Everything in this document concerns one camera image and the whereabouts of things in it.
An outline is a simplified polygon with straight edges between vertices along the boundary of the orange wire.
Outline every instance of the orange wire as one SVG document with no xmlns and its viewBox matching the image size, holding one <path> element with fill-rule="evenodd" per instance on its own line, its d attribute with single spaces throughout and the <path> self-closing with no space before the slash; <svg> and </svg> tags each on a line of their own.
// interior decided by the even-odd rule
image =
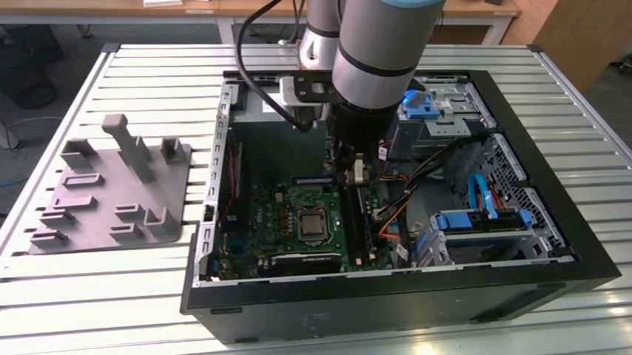
<svg viewBox="0 0 632 355">
<path fill-rule="evenodd" d="M 386 231 L 386 228 L 390 226 L 393 220 L 397 218 L 397 216 L 400 215 L 400 213 L 402 213 L 402 210 L 404 208 L 406 207 L 408 203 L 410 202 L 410 200 L 408 200 L 405 202 L 405 204 L 397 209 L 396 213 L 393 214 L 393 216 L 389 218 L 389 220 L 386 221 L 385 225 L 382 226 L 382 229 L 380 230 L 380 238 L 388 236 L 388 237 L 396 237 L 393 234 L 385 234 L 385 231 Z"/>
<path fill-rule="evenodd" d="M 495 196 L 495 201 L 497 203 L 497 206 L 499 207 L 507 207 L 505 201 L 503 201 L 501 197 L 497 195 L 497 192 L 496 192 L 495 188 L 492 187 L 492 185 L 488 184 L 488 188 L 492 191 L 492 195 Z"/>
<path fill-rule="evenodd" d="M 492 192 L 492 197 L 495 198 L 495 207 L 500 209 L 503 207 L 501 199 L 497 197 L 496 193 Z"/>
<path fill-rule="evenodd" d="M 408 181 L 408 176 L 405 174 L 400 174 L 400 175 L 397 175 L 397 177 L 394 177 L 393 175 L 382 174 L 380 177 L 381 177 L 381 179 Z"/>
</svg>

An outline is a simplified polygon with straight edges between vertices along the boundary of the cpu socket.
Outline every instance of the cpu socket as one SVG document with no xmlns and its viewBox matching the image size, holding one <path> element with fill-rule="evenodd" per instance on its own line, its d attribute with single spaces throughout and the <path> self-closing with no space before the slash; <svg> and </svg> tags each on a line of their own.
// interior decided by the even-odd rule
<svg viewBox="0 0 632 355">
<path fill-rule="evenodd" d="M 328 239 L 328 210 L 324 206 L 298 206 L 298 240 L 306 243 Z"/>
</svg>

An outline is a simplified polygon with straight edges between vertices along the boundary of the trash bin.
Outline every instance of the trash bin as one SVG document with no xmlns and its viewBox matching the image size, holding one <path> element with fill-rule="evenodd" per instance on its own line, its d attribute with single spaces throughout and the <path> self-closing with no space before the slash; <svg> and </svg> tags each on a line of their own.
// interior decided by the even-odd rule
<svg viewBox="0 0 632 355">
<path fill-rule="evenodd" d="M 63 58 L 58 38 L 47 24 L 6 24 L 4 29 L 15 44 L 32 48 L 32 57 L 38 64 L 55 63 Z"/>
<path fill-rule="evenodd" d="M 0 45 L 0 91 L 24 109 L 42 107 L 58 98 L 47 72 L 32 60 L 32 49 L 22 44 Z"/>
</svg>

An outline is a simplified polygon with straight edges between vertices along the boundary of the wire bundle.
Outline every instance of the wire bundle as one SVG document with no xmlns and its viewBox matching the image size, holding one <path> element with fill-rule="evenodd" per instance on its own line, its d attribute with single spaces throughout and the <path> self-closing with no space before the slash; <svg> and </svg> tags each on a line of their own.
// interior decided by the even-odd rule
<svg viewBox="0 0 632 355">
<path fill-rule="evenodd" d="M 380 147 L 390 146 L 392 143 L 393 143 L 393 139 L 389 139 L 380 144 Z M 386 161 L 382 160 L 382 163 L 380 165 L 380 179 L 381 180 L 400 180 L 400 181 L 408 180 L 408 176 L 405 174 L 398 174 L 398 175 L 385 174 L 384 173 L 385 166 L 386 166 Z"/>
<path fill-rule="evenodd" d="M 404 192 L 402 194 L 376 213 L 376 216 L 380 217 L 386 214 L 393 208 L 397 207 L 396 212 L 388 219 L 386 223 L 382 225 L 380 238 L 393 238 L 397 237 L 393 234 L 385 233 L 388 226 L 396 220 L 396 218 L 402 214 L 406 213 L 406 206 L 410 202 L 410 196 L 413 195 L 414 190 L 418 188 L 418 183 L 429 174 L 436 172 L 448 162 L 453 152 L 460 149 L 467 144 L 485 141 L 493 132 L 483 132 L 477 135 L 473 135 L 467 138 L 457 139 L 453 141 L 448 146 L 441 148 L 428 159 L 425 159 L 417 169 L 414 170 L 413 174 L 408 178 L 404 184 Z M 406 229 L 406 226 L 400 225 L 400 230 Z"/>
</svg>

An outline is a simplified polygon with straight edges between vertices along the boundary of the black cable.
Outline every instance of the black cable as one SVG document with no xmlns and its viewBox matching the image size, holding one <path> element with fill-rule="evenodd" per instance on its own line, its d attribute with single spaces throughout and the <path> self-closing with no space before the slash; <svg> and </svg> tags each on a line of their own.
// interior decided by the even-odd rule
<svg viewBox="0 0 632 355">
<path fill-rule="evenodd" d="M 444 146 L 433 155 L 420 164 L 417 169 L 414 170 L 413 174 L 410 174 L 406 183 L 404 184 L 404 193 L 381 209 L 377 213 L 382 215 L 386 213 L 393 207 L 401 206 L 406 200 L 410 199 L 414 190 L 418 187 L 418 181 L 436 172 L 441 167 L 448 163 L 448 159 L 451 158 L 453 152 L 461 148 L 464 145 L 476 143 L 480 141 L 487 140 L 496 131 L 491 130 L 488 132 L 479 133 L 471 137 L 460 138 L 453 141 L 448 146 Z"/>
<path fill-rule="evenodd" d="M 263 24 L 263 25 L 261 25 L 261 26 L 255 26 L 254 24 L 251 24 L 251 25 L 249 26 L 249 31 L 251 32 L 251 35 L 250 35 L 250 36 L 251 36 L 251 37 L 262 36 L 263 34 L 262 34 L 259 31 L 255 31 L 254 29 L 262 30 L 262 29 L 266 28 L 266 27 L 267 27 L 267 24 Z"/>
<path fill-rule="evenodd" d="M 293 124 L 294 127 L 301 132 L 308 132 L 312 127 L 313 127 L 313 122 L 300 122 L 298 119 L 281 107 L 281 105 L 277 103 L 277 101 L 270 97 L 267 92 L 263 91 L 263 89 L 259 87 L 259 85 L 253 81 L 249 72 L 246 71 L 245 67 L 245 59 L 242 56 L 242 47 L 243 47 L 243 42 L 245 42 L 245 35 L 246 35 L 246 30 L 254 20 L 257 20 L 277 4 L 281 2 L 281 0 L 273 0 L 267 3 L 266 6 L 263 6 L 261 9 L 258 9 L 246 19 L 241 29 L 239 29 L 239 35 L 237 36 L 237 44 L 235 44 L 235 60 L 237 60 L 237 69 L 239 70 L 241 77 L 243 78 L 246 84 L 249 85 L 250 89 L 259 95 L 262 100 L 266 102 L 266 104 L 270 105 L 273 110 L 284 117 L 284 119 Z"/>
<path fill-rule="evenodd" d="M 7 146 L 10 146 L 10 148 L 6 148 L 6 150 L 8 150 L 10 152 L 14 152 L 14 153 L 18 153 L 19 151 L 22 151 L 20 141 L 18 141 L 15 147 L 11 147 L 10 128 L 7 127 L 7 123 L 4 122 L 4 118 L 2 118 L 2 117 L 0 117 L 0 124 L 2 124 L 2 126 L 3 126 L 3 128 L 4 128 L 6 139 L 7 139 Z"/>
<path fill-rule="evenodd" d="M 294 34 L 293 36 L 290 37 L 290 40 L 288 41 L 288 43 L 297 43 L 297 40 L 298 40 L 298 26 L 300 26 L 300 22 L 301 22 L 301 14 L 304 13 L 304 7 L 305 7 L 305 0 L 301 0 L 301 6 L 298 7 L 298 11 L 294 12 Z"/>
<path fill-rule="evenodd" d="M 284 32 L 286 31 L 288 24 L 284 24 L 284 28 L 281 29 L 281 32 L 278 33 L 278 39 L 284 39 Z"/>
<path fill-rule="evenodd" d="M 342 25 L 342 0 L 336 0 L 336 13 L 338 14 L 338 23 Z"/>
<path fill-rule="evenodd" d="M 410 255 L 410 234 L 408 231 L 406 208 L 408 207 L 404 207 L 400 215 L 397 216 L 397 229 L 400 230 L 400 245 L 406 249 L 406 251 L 409 251 L 409 258 L 404 259 L 400 254 L 397 254 L 397 268 L 408 268 L 410 266 L 410 260 L 413 257 Z"/>
</svg>

